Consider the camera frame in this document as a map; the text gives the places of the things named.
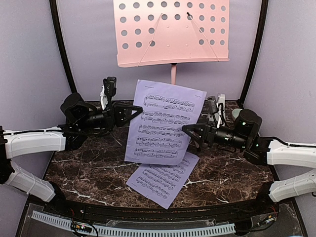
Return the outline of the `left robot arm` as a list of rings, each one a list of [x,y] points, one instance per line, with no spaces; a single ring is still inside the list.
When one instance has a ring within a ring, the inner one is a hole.
[[[66,124],[42,130],[0,131],[0,183],[13,186],[49,203],[59,215],[70,205],[53,182],[45,181],[12,161],[14,157],[41,152],[73,151],[89,136],[102,137],[142,113],[141,106],[111,102],[113,93],[101,94],[101,108],[85,102],[79,93],[69,95],[61,105]]]

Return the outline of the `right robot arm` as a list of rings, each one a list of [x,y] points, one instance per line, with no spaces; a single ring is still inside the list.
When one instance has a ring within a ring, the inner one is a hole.
[[[244,158],[255,165],[291,165],[309,167],[310,171],[283,181],[262,185],[252,210],[263,214],[271,203],[316,191],[316,146],[288,143],[276,137],[258,134],[262,119],[249,109],[240,110],[234,128],[213,127],[207,123],[184,125],[183,132],[199,145],[213,143],[243,151]]]

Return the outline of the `pink perforated music stand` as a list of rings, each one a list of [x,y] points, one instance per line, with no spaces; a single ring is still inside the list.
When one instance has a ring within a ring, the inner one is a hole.
[[[115,0],[117,62],[121,68],[228,62],[228,0]]]

